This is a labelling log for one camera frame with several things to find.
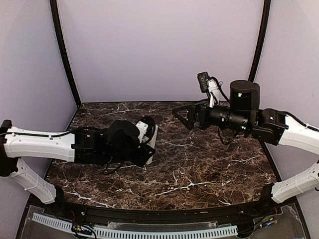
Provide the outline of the white remote control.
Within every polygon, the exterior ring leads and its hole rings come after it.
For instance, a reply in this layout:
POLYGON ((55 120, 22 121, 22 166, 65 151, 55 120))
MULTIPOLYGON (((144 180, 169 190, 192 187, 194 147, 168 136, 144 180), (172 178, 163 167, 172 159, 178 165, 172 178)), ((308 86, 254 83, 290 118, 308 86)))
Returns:
MULTIPOLYGON (((148 145, 149 145, 150 147, 152 147, 153 149, 155 149, 157 134, 158 134, 158 125, 156 124, 154 135, 153 135, 151 141, 148 143, 148 145)), ((151 156, 151 157, 148 159, 148 161, 146 162, 146 165, 151 164, 152 161, 153 161, 153 156, 151 156)))

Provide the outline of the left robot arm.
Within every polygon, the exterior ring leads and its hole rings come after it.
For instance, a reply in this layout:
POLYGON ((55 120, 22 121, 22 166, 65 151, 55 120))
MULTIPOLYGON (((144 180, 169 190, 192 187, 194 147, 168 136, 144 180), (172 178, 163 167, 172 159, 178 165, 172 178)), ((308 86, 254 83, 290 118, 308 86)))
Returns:
POLYGON ((66 132, 25 130, 4 120, 0 126, 0 175, 15 180, 24 190, 50 205, 59 217, 70 213, 62 189, 35 173, 23 157, 58 159, 94 165, 131 162, 148 164, 155 154, 158 127, 145 116, 132 123, 115 120, 108 128, 77 127, 66 132))

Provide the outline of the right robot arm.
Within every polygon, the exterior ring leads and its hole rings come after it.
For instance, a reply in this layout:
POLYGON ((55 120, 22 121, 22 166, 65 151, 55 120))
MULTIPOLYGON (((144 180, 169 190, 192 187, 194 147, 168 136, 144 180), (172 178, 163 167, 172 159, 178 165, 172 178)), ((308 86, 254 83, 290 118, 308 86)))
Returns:
POLYGON ((300 121, 289 112, 271 108, 261 110, 260 86, 257 83, 246 80, 231 82, 229 105, 224 106, 214 103, 215 95, 211 88, 203 85, 205 80, 199 82, 201 91, 210 94, 210 98, 172 110, 187 129, 192 130, 198 122, 201 130, 216 126, 225 145, 230 141, 225 141, 222 131, 229 129, 234 136, 243 133, 268 144, 292 146, 318 154, 318 128, 300 121))

